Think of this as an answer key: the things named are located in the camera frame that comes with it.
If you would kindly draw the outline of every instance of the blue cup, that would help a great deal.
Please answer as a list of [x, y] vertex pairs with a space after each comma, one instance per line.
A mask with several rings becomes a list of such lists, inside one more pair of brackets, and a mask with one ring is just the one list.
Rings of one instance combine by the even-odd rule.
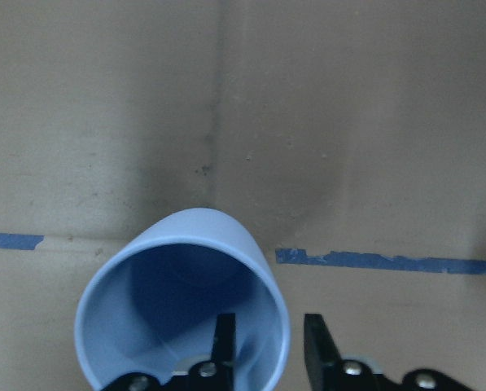
[[271, 270], [248, 231], [213, 209], [156, 223], [92, 278], [77, 309], [75, 344], [100, 390], [127, 372], [166, 383], [208, 359], [218, 314], [235, 313], [236, 391], [272, 391], [291, 331]]

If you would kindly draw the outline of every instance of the blue tape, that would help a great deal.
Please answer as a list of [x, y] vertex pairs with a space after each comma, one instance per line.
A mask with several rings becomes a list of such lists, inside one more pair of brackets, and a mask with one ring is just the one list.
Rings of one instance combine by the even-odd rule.
[[43, 240], [43, 235], [0, 234], [0, 248], [34, 250]]
[[379, 254], [338, 253], [309, 257], [305, 250], [280, 248], [275, 250], [277, 263], [357, 267], [362, 269], [422, 271], [451, 275], [486, 275], [486, 261], [446, 258], [385, 257]]

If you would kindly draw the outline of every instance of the screw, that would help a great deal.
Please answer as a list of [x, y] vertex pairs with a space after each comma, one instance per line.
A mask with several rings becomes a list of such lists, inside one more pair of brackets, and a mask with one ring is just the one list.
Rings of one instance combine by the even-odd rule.
[[145, 391], [148, 388], [148, 377], [137, 376], [134, 377], [129, 386], [129, 391]]
[[427, 374], [427, 373], [420, 373], [416, 376], [416, 384], [421, 389], [435, 389], [436, 388], [436, 380]]
[[346, 361], [344, 363], [344, 372], [347, 375], [358, 376], [362, 373], [362, 365], [356, 361]]
[[217, 373], [216, 364], [213, 362], [206, 362], [199, 369], [199, 375], [201, 377], [212, 377]]

